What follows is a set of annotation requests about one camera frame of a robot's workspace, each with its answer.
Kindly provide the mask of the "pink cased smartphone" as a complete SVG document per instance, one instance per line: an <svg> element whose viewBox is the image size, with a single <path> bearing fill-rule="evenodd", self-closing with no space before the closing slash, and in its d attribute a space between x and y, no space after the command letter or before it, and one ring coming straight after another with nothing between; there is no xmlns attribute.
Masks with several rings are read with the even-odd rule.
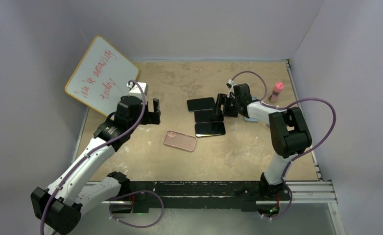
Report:
<svg viewBox="0 0 383 235"><path fill-rule="evenodd" d="M196 137L221 136L226 134L223 122L196 123L194 125Z"/></svg>

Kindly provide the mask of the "pink phone case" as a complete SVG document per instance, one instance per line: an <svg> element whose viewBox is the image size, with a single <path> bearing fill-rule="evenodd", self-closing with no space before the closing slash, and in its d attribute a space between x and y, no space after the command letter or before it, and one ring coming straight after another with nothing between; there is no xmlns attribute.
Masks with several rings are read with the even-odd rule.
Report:
<svg viewBox="0 0 383 235"><path fill-rule="evenodd" d="M184 133L168 130L163 140L163 144L182 149L185 151L193 152L197 143L195 136L187 135Z"/></svg>

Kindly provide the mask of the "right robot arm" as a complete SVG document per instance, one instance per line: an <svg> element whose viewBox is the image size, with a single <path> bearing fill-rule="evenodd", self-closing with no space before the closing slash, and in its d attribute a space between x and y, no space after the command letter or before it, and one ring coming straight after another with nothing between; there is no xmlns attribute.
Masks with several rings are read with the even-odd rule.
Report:
<svg viewBox="0 0 383 235"><path fill-rule="evenodd" d="M270 128L274 155L267 170L261 175L259 193L271 199L284 183L290 161L311 146L312 138L300 108L279 108L253 99L247 84L228 85L229 93L219 93L213 117L253 118Z"/></svg>

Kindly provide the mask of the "black screen smartphone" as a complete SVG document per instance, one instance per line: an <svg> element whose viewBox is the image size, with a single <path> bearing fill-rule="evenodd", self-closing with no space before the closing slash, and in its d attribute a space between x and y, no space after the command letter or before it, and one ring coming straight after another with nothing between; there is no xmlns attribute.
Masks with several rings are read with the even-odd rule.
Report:
<svg viewBox="0 0 383 235"><path fill-rule="evenodd" d="M189 112L212 110L215 106L213 97L189 99L186 101Z"/></svg>

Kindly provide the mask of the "light blue phone case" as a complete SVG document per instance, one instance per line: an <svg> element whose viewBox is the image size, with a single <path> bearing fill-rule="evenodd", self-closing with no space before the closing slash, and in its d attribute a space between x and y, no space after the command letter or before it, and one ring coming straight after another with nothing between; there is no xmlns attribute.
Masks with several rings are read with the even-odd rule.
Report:
<svg viewBox="0 0 383 235"><path fill-rule="evenodd" d="M258 98L256 96L252 96L252 100L257 100ZM252 123L257 123L259 122L258 119L255 119L255 118L247 118L247 117L243 117L244 121L246 122L252 122Z"/></svg>

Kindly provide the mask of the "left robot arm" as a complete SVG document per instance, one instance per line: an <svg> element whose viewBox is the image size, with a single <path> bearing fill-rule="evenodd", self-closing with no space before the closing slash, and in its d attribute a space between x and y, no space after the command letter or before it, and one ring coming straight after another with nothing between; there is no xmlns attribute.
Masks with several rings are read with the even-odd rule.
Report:
<svg viewBox="0 0 383 235"><path fill-rule="evenodd" d="M98 126L78 159L48 187L37 187L31 193L35 216L41 221L41 234L45 233L45 226L49 226L54 233L66 235L85 213L102 201L112 198L124 200L132 195L130 180L120 172L109 173L91 187L86 183L130 139L138 125L158 125L160 116L157 98L153 99L153 112L150 112L144 99L122 96L116 111Z"/></svg>

